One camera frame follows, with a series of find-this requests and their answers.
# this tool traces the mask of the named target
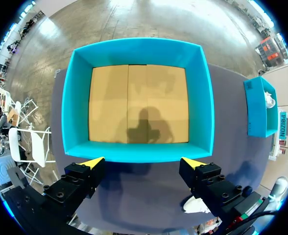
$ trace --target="cyan plastic bin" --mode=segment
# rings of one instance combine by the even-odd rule
[[[278,131],[278,105],[275,88],[263,77],[244,82],[248,127],[247,134],[255,137],[268,137]],[[265,92],[269,92],[276,101],[271,109],[266,107]]]
[[[189,142],[126,144],[89,141],[88,107],[93,68],[111,65],[164,65],[185,68],[189,100]],[[67,155],[128,163],[158,163],[212,154],[214,99],[201,46],[160,38],[125,38],[77,48],[66,75],[62,138]]]

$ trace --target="table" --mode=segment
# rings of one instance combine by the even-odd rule
[[[256,189],[265,171],[271,148],[267,139],[247,135],[247,105],[238,73],[209,64],[214,103],[213,155],[198,159],[214,162],[234,184]],[[66,70],[57,76],[52,95],[52,148],[60,174],[72,162],[86,159],[67,156],[61,135],[61,102]],[[107,176],[91,199],[84,199],[77,214],[92,227],[123,234],[160,234],[190,228],[212,219],[211,214],[181,211],[191,193],[179,175],[179,162],[155,164],[107,163]]]

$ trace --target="label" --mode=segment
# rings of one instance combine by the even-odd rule
[[[280,129],[279,129],[279,139],[285,140],[287,137],[287,113],[280,112]]]

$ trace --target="folding chair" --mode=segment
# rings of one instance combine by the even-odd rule
[[[39,184],[43,184],[41,181],[39,181],[36,178],[36,174],[39,171],[39,168],[36,169],[36,171],[34,172],[33,170],[31,170],[29,168],[31,163],[37,163],[39,166],[41,167],[45,167],[46,163],[55,163],[56,161],[47,161],[47,157],[48,157],[48,152],[49,152],[49,134],[51,134],[50,131],[48,131],[50,129],[50,127],[48,127],[45,131],[33,131],[31,129],[18,129],[18,128],[11,128],[9,130],[9,146],[10,146],[10,152],[11,152],[11,157],[14,161],[16,162],[22,162],[22,163],[29,163],[26,167],[26,169],[22,172],[23,174],[31,179],[30,184],[35,181]],[[20,152],[19,152],[19,143],[18,143],[18,131],[21,132],[29,132],[31,134],[31,140],[32,140],[32,157],[33,157],[33,161],[29,161],[29,160],[21,160],[21,156],[20,156]],[[44,151],[44,138],[45,135],[48,135],[48,149],[45,153]],[[26,171],[30,170],[33,175],[28,174]]]
[[[8,91],[0,87],[0,106],[3,113],[9,113],[9,108],[14,108],[15,102],[12,100]]]
[[[28,112],[27,114],[25,114],[25,113],[23,112],[23,109],[25,109],[27,106],[29,106],[29,103],[32,103],[32,104],[35,106],[35,108],[32,109],[31,112]],[[33,99],[30,99],[29,101],[25,102],[25,103],[23,104],[23,106],[21,107],[21,114],[22,114],[23,117],[22,117],[22,120],[19,122],[19,124],[22,123],[23,121],[25,121],[27,124],[30,125],[30,122],[27,120],[27,117],[30,116],[32,113],[34,113],[35,110],[37,110],[37,109],[38,109],[38,106],[35,104],[35,102],[33,101]]]

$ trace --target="white cloth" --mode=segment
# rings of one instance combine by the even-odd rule
[[[201,198],[195,199],[195,197],[191,197],[183,206],[185,213],[211,213],[206,204],[203,202]]]

